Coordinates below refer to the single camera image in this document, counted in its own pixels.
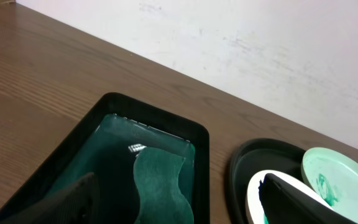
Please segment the green scrubbing sponge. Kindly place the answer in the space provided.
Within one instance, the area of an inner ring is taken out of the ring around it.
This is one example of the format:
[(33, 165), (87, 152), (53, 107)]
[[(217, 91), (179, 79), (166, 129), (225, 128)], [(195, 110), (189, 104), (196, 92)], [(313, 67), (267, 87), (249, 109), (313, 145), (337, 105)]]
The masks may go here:
[(179, 188), (185, 158), (153, 147), (140, 151), (134, 162), (139, 195), (136, 224), (192, 224), (193, 211)]

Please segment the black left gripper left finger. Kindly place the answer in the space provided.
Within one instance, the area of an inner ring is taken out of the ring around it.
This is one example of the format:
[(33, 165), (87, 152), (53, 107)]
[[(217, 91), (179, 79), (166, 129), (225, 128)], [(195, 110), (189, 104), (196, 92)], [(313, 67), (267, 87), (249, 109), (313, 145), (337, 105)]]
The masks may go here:
[(98, 222), (99, 184), (90, 172), (68, 187), (55, 192), (2, 224), (91, 224)]

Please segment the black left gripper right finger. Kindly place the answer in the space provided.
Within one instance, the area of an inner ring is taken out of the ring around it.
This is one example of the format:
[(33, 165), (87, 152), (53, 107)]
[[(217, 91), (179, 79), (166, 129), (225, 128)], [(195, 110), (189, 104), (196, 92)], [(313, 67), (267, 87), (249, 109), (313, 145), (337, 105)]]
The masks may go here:
[(259, 182), (259, 200), (268, 224), (355, 224), (275, 174)]

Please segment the white plate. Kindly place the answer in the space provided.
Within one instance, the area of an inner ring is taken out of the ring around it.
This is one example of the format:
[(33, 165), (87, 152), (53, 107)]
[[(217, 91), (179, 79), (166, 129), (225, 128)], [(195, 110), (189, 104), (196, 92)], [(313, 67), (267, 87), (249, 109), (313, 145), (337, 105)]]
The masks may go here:
[(246, 193), (246, 215), (249, 223), (252, 224), (268, 224), (267, 217), (265, 216), (264, 209), (262, 208), (262, 204), (259, 199), (259, 185), (260, 182), (264, 181), (264, 177), (266, 174), (274, 174), (280, 179), (284, 180), (288, 184), (292, 185), (296, 189), (302, 191), (307, 196), (315, 199), (319, 203), (323, 204), (325, 207), (328, 207), (332, 210), (331, 206), (324, 201), (313, 189), (309, 188), (302, 181), (286, 174), (283, 172), (279, 172), (276, 170), (262, 170), (257, 172), (252, 176), (249, 181)]

